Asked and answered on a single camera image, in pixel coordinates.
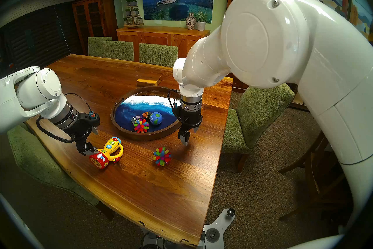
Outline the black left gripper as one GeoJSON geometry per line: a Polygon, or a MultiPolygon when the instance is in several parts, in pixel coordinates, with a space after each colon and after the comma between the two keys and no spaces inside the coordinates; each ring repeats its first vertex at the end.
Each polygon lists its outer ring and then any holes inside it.
{"type": "Polygon", "coordinates": [[[97,127],[100,125],[100,116],[98,113],[82,113],[79,112],[75,123],[69,129],[69,135],[74,140],[77,151],[85,156],[90,156],[98,153],[87,138],[91,133],[99,135],[97,127]]]}

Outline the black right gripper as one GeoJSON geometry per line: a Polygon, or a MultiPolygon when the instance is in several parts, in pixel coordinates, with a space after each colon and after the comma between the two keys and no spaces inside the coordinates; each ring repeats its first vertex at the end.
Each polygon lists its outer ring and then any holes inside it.
{"type": "Polygon", "coordinates": [[[201,110],[197,110],[194,112],[180,110],[180,119],[182,125],[178,132],[178,139],[183,145],[187,146],[190,138],[189,130],[193,129],[194,133],[196,133],[202,123],[203,117],[201,115],[201,110]]]}

